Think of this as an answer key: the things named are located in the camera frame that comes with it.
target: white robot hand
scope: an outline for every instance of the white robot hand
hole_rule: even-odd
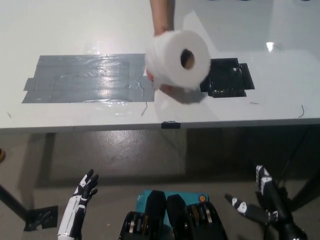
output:
[[[99,176],[94,177],[91,169],[81,180],[64,211],[58,231],[58,240],[81,240],[81,229],[86,215],[86,207],[98,190],[93,189],[98,184]]]

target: floor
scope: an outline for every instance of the floor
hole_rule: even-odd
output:
[[[279,177],[303,135],[286,174],[293,196],[320,166],[318,126],[2,135],[7,157],[0,163],[0,184],[27,208],[59,205],[60,224],[80,179],[94,169],[98,194],[88,205],[84,240],[117,239],[144,189],[208,193],[230,240],[262,240],[263,228],[242,219],[224,194],[257,203],[248,160]],[[319,204],[320,198],[294,213],[312,239],[320,238]],[[58,228],[23,232],[24,222],[2,203],[0,226],[4,240],[57,239]],[[270,231],[268,239],[278,237]]]

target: white table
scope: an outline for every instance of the white table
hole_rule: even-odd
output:
[[[40,55],[144,53],[149,0],[2,0],[0,11],[0,133],[320,123],[319,1],[177,0],[175,28],[200,34],[212,58],[247,63],[255,90],[193,104],[157,91],[146,110],[145,102],[21,102]]]

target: toilet paper roll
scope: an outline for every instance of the toilet paper roll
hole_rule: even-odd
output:
[[[185,55],[189,55],[187,64]],[[193,31],[167,31],[153,38],[145,63],[156,87],[162,84],[197,89],[210,70],[205,41]]]

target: gray duct tape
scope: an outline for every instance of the gray duct tape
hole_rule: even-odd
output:
[[[78,90],[28,91],[23,104],[60,104],[84,102],[151,102],[142,97],[140,89],[129,90]]]
[[[144,64],[144,54],[40,56],[37,67],[109,68],[118,64]]]
[[[128,89],[128,77],[29,78],[25,91]]]
[[[22,103],[153,102],[144,54],[40,56]]]

